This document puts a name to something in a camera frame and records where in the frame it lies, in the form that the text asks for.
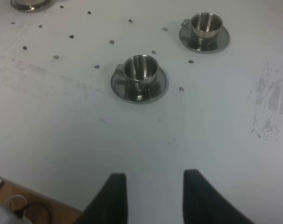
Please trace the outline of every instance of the white table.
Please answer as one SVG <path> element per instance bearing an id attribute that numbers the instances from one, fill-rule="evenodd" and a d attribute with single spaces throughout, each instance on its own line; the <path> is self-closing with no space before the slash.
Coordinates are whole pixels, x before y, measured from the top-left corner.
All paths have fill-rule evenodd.
<path id="1" fill-rule="evenodd" d="M 206 11 L 231 35 L 212 55 L 178 37 Z M 168 91 L 122 101 L 114 69 L 152 50 Z M 124 172 L 129 223 L 178 224 L 191 168 L 248 218 L 283 224 L 283 0 L 65 0 L 35 14 L 0 0 L 1 178 L 82 210 Z"/>

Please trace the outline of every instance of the wooden floor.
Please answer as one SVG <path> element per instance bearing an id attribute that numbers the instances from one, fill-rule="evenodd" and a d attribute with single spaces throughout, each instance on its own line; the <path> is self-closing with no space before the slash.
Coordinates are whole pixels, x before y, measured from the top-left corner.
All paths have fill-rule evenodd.
<path id="1" fill-rule="evenodd" d="M 76 210 L 58 204 L 56 202 L 46 200 L 10 183 L 4 183 L 0 188 L 0 205 L 3 204 L 7 198 L 16 194 L 25 196 L 28 202 L 42 202 L 46 204 L 52 212 L 53 224 L 72 224 L 80 215 L 80 213 Z M 15 210 L 22 208 L 24 205 L 25 202 L 22 198 L 14 198 L 7 204 L 7 207 L 10 210 Z M 34 224 L 48 224 L 48 214 L 46 210 L 41 206 L 33 206 L 32 208 L 27 210 L 25 215 Z"/>

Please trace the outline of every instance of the saucer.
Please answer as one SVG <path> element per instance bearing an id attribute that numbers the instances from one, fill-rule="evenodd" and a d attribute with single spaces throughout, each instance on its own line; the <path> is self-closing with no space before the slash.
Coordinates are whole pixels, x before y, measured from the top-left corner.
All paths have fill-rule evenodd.
<path id="1" fill-rule="evenodd" d="M 110 84 L 118 97 L 135 104 L 147 104 L 158 100 L 168 87 L 166 75 L 161 68 L 157 73 L 157 83 L 148 91 L 137 91 L 123 76 L 116 72 L 113 73 Z"/>
<path id="2" fill-rule="evenodd" d="M 22 2 L 26 2 L 25 0 L 11 0 L 11 5 L 20 11 L 36 11 L 42 7 L 47 6 L 53 0 L 28 0 L 28 3 L 22 4 Z"/>
<path id="3" fill-rule="evenodd" d="M 183 21 L 183 23 L 186 24 L 186 26 L 191 30 L 191 20 L 186 19 Z M 188 48 L 189 50 L 192 50 L 194 52 L 198 53 L 216 53 L 220 52 L 223 49 L 225 49 L 229 43 L 230 43 L 230 35 L 228 30 L 223 26 L 219 31 L 219 36 L 217 37 L 217 40 L 213 44 L 209 45 L 200 45 L 196 43 L 191 38 L 191 31 L 181 28 L 179 32 L 179 37 L 182 42 L 182 44 Z"/>

